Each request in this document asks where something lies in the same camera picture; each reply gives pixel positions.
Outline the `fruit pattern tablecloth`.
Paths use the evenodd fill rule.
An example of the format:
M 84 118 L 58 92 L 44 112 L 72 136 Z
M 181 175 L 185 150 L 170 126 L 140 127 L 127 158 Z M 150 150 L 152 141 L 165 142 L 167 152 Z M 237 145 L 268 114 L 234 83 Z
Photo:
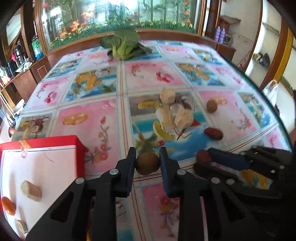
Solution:
M 119 61 L 107 49 L 90 48 L 64 55 L 37 85 L 16 124 L 13 141 L 76 136 L 85 147 L 86 180 L 99 178 L 127 157 L 165 147 L 181 169 L 196 178 L 199 150 L 215 148 L 238 154 L 252 146 L 294 151 L 282 121 L 266 96 L 214 49 L 194 43 L 145 41 L 151 54 Z M 175 90 L 175 102 L 163 104 L 162 88 Z M 217 111 L 206 103 L 215 99 Z M 165 132 L 156 117 L 159 107 L 173 118 L 184 108 L 194 120 Z M 204 134 L 222 131 L 220 141 Z M 233 190 L 226 196 L 231 240 L 274 240 Z M 179 198 L 166 196 L 161 166 L 147 176 L 134 166 L 132 190 L 116 198 L 117 240 L 178 240 Z

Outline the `brown longan fruit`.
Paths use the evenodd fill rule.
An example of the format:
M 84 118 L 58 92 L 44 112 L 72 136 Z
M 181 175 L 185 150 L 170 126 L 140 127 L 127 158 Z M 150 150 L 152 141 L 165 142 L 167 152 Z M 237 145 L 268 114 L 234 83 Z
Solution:
M 143 176 L 147 176 L 151 173 L 158 171 L 160 168 L 161 161 L 159 157 L 152 153 L 142 153 L 137 157 L 135 168 L 137 172 Z

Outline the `dark red jujube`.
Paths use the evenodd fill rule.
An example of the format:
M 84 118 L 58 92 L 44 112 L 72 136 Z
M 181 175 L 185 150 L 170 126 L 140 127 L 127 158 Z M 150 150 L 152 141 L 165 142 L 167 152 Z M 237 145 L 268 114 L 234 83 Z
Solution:
M 213 140 L 220 141 L 223 138 L 223 133 L 221 130 L 213 127 L 208 127 L 204 129 L 204 134 Z

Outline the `wooden sideboard cabinet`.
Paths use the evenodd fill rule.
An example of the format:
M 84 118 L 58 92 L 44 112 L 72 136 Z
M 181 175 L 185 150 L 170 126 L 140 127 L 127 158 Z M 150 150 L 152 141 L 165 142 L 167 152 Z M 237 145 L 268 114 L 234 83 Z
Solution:
M 10 108 L 14 108 L 19 100 L 27 102 L 38 83 L 51 70 L 47 56 L 36 61 L 28 70 L 18 74 L 1 87 L 1 94 Z

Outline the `brown longan on table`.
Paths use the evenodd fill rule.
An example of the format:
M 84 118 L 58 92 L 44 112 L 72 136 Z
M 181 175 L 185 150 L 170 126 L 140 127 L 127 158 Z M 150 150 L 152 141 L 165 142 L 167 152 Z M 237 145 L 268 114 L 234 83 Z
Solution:
M 215 99 L 209 99 L 206 103 L 206 109 L 209 113 L 214 113 L 217 111 L 218 104 Z

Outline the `green bok choy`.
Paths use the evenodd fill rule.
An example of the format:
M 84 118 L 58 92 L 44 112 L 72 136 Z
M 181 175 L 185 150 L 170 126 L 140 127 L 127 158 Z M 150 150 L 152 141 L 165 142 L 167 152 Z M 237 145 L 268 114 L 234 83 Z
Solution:
M 113 35 L 100 38 L 102 48 L 109 49 L 107 56 L 125 61 L 152 53 L 152 49 L 139 42 L 139 34 L 132 28 L 122 28 Z

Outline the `purple bottle right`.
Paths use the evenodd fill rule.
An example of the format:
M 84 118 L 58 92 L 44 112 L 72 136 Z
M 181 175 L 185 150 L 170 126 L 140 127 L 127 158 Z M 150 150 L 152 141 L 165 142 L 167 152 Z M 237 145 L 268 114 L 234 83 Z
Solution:
M 218 40 L 218 42 L 220 44 L 223 44 L 225 36 L 226 36 L 226 31 L 225 31 L 224 28 L 222 28 L 221 31 L 220 31 L 219 40 Z

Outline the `black thermos kettle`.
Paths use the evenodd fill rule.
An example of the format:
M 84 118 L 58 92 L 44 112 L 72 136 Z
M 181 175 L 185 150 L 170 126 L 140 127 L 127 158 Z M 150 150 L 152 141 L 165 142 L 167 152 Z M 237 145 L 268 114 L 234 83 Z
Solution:
M 25 63 L 26 56 L 25 51 L 20 43 L 18 43 L 14 48 L 14 54 L 16 58 L 16 65 L 20 67 L 22 64 Z

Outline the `white plastic bag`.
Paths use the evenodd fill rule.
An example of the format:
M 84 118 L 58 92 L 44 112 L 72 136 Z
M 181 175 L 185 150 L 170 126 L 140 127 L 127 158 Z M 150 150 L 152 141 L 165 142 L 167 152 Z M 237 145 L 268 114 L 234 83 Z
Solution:
M 278 82 L 274 79 L 271 80 L 266 87 L 262 90 L 266 98 L 269 100 L 271 105 L 275 107 L 276 100 L 278 97 Z

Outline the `green plastic bottle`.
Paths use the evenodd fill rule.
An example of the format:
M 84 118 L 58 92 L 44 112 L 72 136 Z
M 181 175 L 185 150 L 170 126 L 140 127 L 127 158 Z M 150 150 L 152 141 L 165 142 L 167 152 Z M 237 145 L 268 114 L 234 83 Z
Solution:
M 41 43 L 37 35 L 32 38 L 32 49 L 34 51 L 36 60 L 40 60 L 44 57 L 44 53 L 41 48 Z

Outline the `beige fruit chunk in tray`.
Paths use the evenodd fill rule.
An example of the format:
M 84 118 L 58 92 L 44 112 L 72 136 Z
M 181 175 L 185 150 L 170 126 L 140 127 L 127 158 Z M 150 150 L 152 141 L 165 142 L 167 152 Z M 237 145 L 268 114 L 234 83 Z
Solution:
M 33 201 L 39 202 L 42 198 L 42 192 L 38 186 L 32 184 L 31 182 L 25 180 L 21 183 L 21 192 L 22 194 L 32 199 Z

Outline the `purple bottle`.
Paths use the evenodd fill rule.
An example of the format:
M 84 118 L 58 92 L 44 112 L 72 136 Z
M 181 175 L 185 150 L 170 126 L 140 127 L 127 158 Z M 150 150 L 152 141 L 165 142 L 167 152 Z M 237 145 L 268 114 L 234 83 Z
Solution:
M 226 36 L 226 31 L 225 31 L 224 28 L 222 28 L 221 31 L 220 31 L 219 40 L 218 40 L 218 42 L 220 44 L 223 44 L 225 36 Z
M 215 33 L 214 33 L 214 41 L 219 42 L 220 33 L 221 33 L 221 28 L 218 26 L 218 27 L 215 29 Z

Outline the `purple bottle left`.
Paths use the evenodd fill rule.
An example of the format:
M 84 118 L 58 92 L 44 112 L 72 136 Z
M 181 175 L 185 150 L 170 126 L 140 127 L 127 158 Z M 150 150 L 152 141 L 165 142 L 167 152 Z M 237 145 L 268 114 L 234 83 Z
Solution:
M 214 41 L 219 42 L 220 33 L 221 33 L 221 28 L 218 26 L 218 27 L 215 29 L 215 33 L 214 33 Z

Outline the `beige chunk tray corner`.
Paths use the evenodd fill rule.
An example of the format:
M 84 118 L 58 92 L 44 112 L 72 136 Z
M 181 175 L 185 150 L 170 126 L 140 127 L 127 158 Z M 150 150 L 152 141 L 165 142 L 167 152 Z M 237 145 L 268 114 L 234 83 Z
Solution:
M 16 220 L 16 226 L 17 226 L 18 230 L 24 235 L 29 232 L 27 225 L 23 220 Z

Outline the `orange tangerine in tray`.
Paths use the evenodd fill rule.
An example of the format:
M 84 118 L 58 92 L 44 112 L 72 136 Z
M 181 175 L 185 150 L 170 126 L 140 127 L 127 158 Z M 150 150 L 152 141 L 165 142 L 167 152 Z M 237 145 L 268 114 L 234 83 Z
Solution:
M 2 203 L 4 211 L 7 214 L 9 214 L 11 216 L 14 216 L 16 214 L 16 207 L 8 197 L 5 197 L 5 196 L 2 197 L 1 203 Z

